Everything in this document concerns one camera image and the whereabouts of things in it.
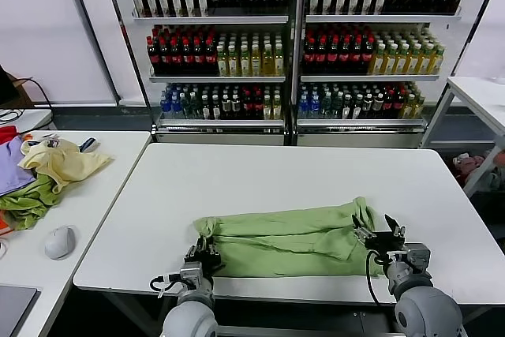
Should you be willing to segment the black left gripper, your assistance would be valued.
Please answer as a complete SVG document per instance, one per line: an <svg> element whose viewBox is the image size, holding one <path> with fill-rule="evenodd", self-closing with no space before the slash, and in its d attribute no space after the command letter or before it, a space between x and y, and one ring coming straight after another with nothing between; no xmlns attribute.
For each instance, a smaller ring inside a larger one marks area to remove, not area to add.
<svg viewBox="0 0 505 337"><path fill-rule="evenodd" d="M185 255L185 262L200 262L205 275L214 275L223 267L222 257L216 249L214 240L199 236Z"/></svg>

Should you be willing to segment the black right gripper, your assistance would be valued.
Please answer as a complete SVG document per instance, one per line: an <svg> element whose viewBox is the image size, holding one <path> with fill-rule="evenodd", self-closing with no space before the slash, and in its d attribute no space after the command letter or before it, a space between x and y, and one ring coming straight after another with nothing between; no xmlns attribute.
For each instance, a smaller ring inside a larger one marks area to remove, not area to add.
<svg viewBox="0 0 505 337"><path fill-rule="evenodd" d="M357 238L364 242L366 249L373 250L378 253L379 257L387 259L389 253L402 250L406 228L388 214L385 214L384 218L390 231L373 233L363 226L355 215L352 215L353 232Z"/></svg>

